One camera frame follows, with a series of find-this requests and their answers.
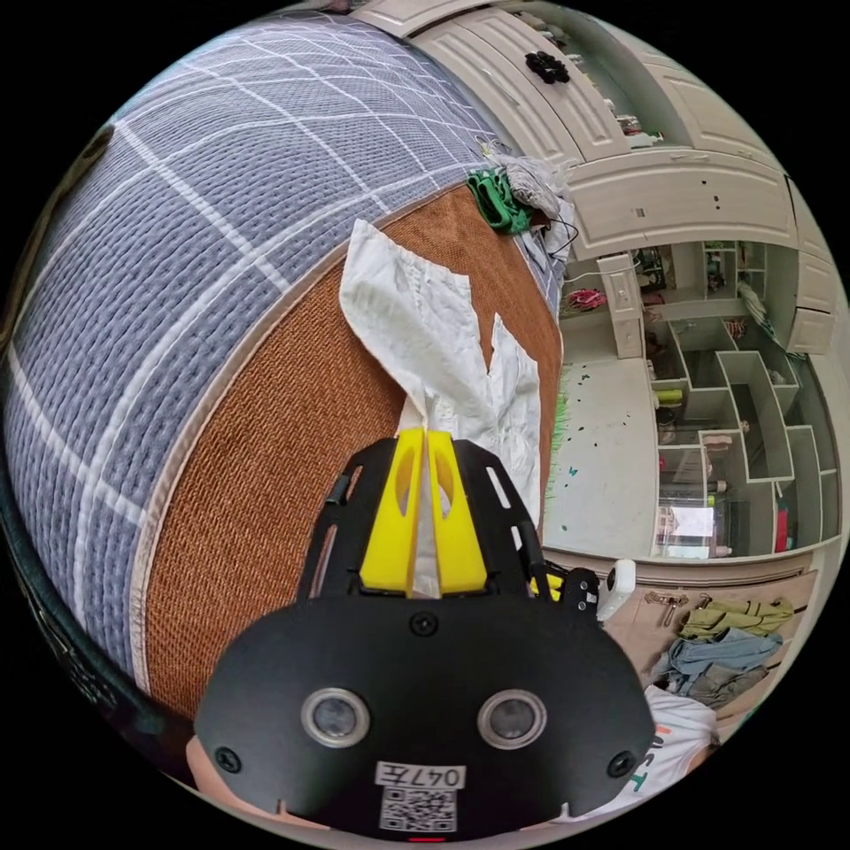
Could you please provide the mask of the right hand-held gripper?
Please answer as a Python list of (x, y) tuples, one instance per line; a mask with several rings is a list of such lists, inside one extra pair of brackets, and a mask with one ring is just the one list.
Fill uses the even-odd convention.
[(598, 619), (599, 577), (592, 570), (547, 560), (545, 573), (545, 584), (536, 578), (529, 582), (533, 596), (551, 599), (585, 620)]

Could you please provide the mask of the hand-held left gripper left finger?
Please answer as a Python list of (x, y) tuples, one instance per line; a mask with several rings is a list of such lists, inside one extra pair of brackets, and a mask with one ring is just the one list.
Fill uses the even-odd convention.
[(423, 430), (399, 432), (392, 446), (360, 581), (370, 592), (411, 592), (417, 557)]

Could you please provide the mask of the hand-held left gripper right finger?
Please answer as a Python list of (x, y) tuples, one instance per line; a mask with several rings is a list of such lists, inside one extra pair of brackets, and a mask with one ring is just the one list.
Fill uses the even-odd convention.
[(482, 592), (488, 574), (452, 437), (429, 430), (426, 447), (439, 592)]

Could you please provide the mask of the person's left hand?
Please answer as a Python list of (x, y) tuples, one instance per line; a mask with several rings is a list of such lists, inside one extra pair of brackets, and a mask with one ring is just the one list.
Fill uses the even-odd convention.
[(209, 800), (251, 815), (273, 820), (280, 819), (276, 807), (272, 813), (268, 813), (239, 799), (225, 784), (197, 736), (193, 736), (186, 746), (186, 759), (198, 792)]

